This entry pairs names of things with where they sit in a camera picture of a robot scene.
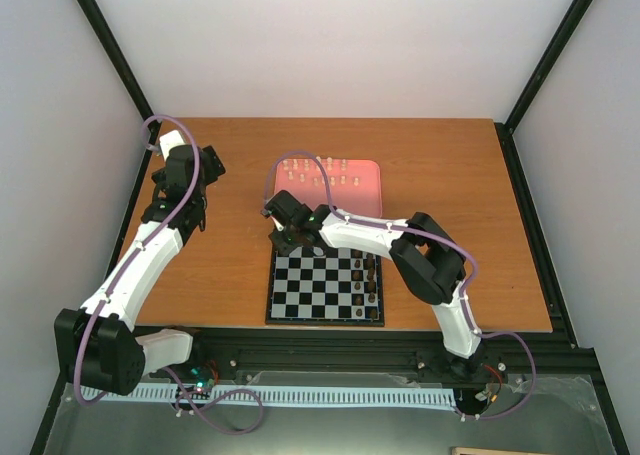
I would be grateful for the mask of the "black aluminium frame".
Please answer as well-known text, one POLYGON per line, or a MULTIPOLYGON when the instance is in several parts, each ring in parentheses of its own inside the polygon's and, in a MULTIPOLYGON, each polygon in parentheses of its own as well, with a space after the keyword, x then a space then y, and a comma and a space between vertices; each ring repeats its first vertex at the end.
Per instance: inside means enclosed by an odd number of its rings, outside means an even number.
MULTIPOLYGON (((136 80, 108 22, 96 0, 76 0, 102 44, 107 56, 120 76, 136 108, 144 117, 143 139, 154 142, 159 137, 161 122, 154 115, 136 80)), ((521 367, 530 352, 535 362, 531 373, 535 376, 561 371, 595 375, 595 394, 601 407, 605 427, 619 454, 628 453, 613 402, 594 350, 579 347, 568 308, 562 294, 547 241, 534 206, 521 159, 514 141, 514 133, 526 112, 551 73, 573 33, 594 0, 572 0, 525 88, 507 120, 495 126, 507 174, 523 223, 524 232, 541 284, 548 314, 552 321, 549 334, 523 337, 505 332, 492 332, 493 346, 483 345, 484 355, 503 354, 507 360, 521 367)), ((86 386, 103 395, 128 395, 142 378, 142 347, 135 341, 138 330, 129 329, 107 315, 92 322, 83 310, 63 310, 54 322, 56 348, 60 363, 60 382, 86 386)), ((413 372, 418 380, 432 380, 443 376, 456 393, 465 395, 479 384, 479 377, 469 363, 453 363, 445 356, 444 348, 435 334, 421 335, 358 335, 337 330, 313 333, 309 329, 299 334, 278 329, 264 335, 259 329, 213 329, 193 331, 195 348, 187 360, 179 364, 185 372, 205 363, 215 345, 230 349, 235 345, 246 348, 246 356, 266 367, 291 372, 296 368, 345 371, 371 366, 382 372, 392 365, 407 366, 410 348, 417 350, 413 372)))

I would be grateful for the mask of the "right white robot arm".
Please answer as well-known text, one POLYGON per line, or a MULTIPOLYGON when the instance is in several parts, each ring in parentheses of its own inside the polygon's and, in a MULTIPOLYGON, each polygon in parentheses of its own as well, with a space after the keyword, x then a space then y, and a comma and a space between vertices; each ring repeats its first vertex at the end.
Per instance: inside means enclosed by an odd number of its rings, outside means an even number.
POLYGON ((417 212, 408 219, 380 219, 331 203, 311 209, 286 190, 267 199, 261 214, 273 221, 269 238, 283 255, 298 247, 344 248, 392 261, 409 292, 432 307, 444 349, 465 361, 476 355, 482 331, 467 288, 478 263, 431 216, 417 212))

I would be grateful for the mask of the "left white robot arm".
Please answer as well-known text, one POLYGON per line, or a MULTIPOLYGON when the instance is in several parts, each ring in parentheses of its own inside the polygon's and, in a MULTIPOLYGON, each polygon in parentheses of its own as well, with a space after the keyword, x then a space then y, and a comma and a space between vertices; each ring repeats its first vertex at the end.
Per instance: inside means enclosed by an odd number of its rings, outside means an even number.
POLYGON ((215 150, 173 130, 159 139, 165 165, 152 175, 152 201, 131 245, 102 285, 80 308, 54 321, 60 369, 82 405, 84 390, 99 397, 128 395, 146 375, 172 366, 201 375, 208 353, 185 329, 135 335, 136 320, 160 275, 191 235, 206 227, 206 189, 224 174, 215 150))

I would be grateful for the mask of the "pink plastic tray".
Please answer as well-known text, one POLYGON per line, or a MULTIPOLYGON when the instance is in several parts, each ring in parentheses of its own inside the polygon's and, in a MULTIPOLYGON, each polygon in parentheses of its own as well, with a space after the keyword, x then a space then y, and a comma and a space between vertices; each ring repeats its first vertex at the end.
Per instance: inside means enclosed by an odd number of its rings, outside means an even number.
MULTIPOLYGON (((274 191, 286 190, 299 202, 315 209, 320 204, 327 204, 326 189, 321 171, 315 162, 310 162, 309 171, 304 170, 304 160, 308 158, 288 158, 290 170, 283 168, 282 162, 277 164, 274 191), (293 170, 293 159, 298 159, 299 169, 293 170), (294 180, 288 180, 288 173, 294 172, 294 180), (306 180, 300 183, 299 175, 305 174, 306 180), (314 186, 313 179, 318 178, 320 185, 314 186)), ((380 167, 373 160, 346 159, 347 169, 341 170, 341 160, 333 158, 333 170, 327 171, 326 158, 317 157, 329 180, 329 190, 333 205, 357 215, 381 218, 383 212, 380 167), (346 176, 346 185, 340 184, 340 177, 346 176), (330 178, 335 177, 336 185, 330 185, 330 178), (359 178, 359 186, 353 185, 353 178, 359 178)))

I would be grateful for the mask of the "brown chess pieces back row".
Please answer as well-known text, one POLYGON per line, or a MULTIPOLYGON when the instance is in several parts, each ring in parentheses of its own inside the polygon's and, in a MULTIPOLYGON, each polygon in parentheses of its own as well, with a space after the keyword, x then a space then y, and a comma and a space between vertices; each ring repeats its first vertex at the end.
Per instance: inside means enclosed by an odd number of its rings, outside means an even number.
POLYGON ((364 266, 366 268, 366 307, 369 310, 367 317, 372 321, 379 322, 380 309, 378 304, 376 258, 373 254, 368 253, 366 255, 364 266))

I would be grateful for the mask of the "black white chess board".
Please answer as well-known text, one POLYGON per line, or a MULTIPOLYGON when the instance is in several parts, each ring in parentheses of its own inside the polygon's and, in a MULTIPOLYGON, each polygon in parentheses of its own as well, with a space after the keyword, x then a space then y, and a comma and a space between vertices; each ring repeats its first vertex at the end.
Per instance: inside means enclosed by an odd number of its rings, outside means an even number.
POLYGON ((265 322, 268 325, 385 325, 382 259, 376 258, 380 321, 367 317, 366 268, 363 267, 364 316, 354 315, 351 269, 357 249, 300 247, 290 255, 272 251, 265 322))

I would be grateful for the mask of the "clear acrylic sheet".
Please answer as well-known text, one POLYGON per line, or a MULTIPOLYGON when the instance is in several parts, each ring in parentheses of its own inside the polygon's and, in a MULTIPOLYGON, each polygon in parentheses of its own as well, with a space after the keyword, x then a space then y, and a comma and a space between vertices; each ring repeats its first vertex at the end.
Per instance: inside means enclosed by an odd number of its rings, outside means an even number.
MULTIPOLYGON (((393 376, 268 373, 252 386, 440 388, 393 376)), ((199 406, 167 378, 80 406, 61 397, 46 454, 619 454, 586 376, 510 378, 483 418, 410 408, 199 406)))

